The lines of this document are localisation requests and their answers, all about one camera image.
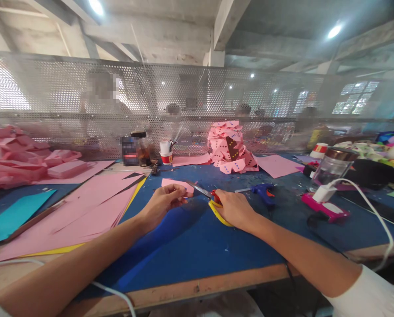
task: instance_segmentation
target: forearm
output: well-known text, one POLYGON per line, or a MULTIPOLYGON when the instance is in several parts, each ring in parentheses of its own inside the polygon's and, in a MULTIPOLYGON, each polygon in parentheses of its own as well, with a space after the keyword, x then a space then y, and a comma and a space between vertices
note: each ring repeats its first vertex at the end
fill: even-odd
POLYGON ((57 315, 147 231, 139 218, 129 219, 1 290, 0 305, 13 317, 57 315))
POLYGON ((257 214, 247 231, 286 258, 325 296, 347 291, 360 276, 361 266, 309 239, 282 228, 257 214))

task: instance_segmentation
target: pile of pink paper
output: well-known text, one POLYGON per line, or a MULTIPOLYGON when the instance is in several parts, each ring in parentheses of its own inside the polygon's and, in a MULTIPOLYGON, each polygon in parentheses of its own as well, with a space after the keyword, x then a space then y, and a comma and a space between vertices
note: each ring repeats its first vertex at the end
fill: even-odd
POLYGON ((239 121, 215 122, 210 128, 207 140, 213 151, 210 157, 214 166, 225 174, 258 171, 255 157, 244 145, 241 130, 239 121))
POLYGON ((0 261, 85 243, 118 225, 143 175, 98 175, 61 207, 1 248, 0 261))
POLYGON ((16 126, 0 128, 0 188, 27 185, 45 178, 66 179, 92 167, 78 160, 79 152, 51 152, 49 148, 47 142, 34 141, 16 126))

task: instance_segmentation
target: glass jar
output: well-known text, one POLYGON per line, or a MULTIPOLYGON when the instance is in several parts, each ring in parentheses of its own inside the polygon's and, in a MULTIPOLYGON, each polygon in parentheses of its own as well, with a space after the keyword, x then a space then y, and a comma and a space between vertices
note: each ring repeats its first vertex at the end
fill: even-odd
POLYGON ((139 166, 150 166, 150 148, 148 146, 147 133, 145 131, 142 132, 133 132, 131 133, 131 137, 136 140, 136 157, 138 158, 139 166))
POLYGON ((329 147, 311 179, 308 191, 316 192, 321 185, 343 178, 358 156, 359 154, 352 150, 329 147))

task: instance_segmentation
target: perforated metal screen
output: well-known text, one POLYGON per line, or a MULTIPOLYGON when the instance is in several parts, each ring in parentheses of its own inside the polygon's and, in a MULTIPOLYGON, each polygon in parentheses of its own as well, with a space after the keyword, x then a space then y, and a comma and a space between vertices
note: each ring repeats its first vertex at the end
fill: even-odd
POLYGON ((394 129, 394 81, 0 52, 0 125, 86 159, 119 158, 138 130, 157 152, 181 127, 175 153, 202 154, 211 123, 232 119, 256 154, 301 152, 394 129))

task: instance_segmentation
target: ceiling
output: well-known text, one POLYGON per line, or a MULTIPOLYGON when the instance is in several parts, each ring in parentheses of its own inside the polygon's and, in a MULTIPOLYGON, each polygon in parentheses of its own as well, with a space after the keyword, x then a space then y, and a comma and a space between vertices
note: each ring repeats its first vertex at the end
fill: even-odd
POLYGON ((102 16, 88 0, 0 0, 0 49, 270 71, 394 74, 394 0, 100 2, 102 16), (328 39, 336 25, 342 31, 328 39), (336 67, 321 66, 331 61, 336 67))

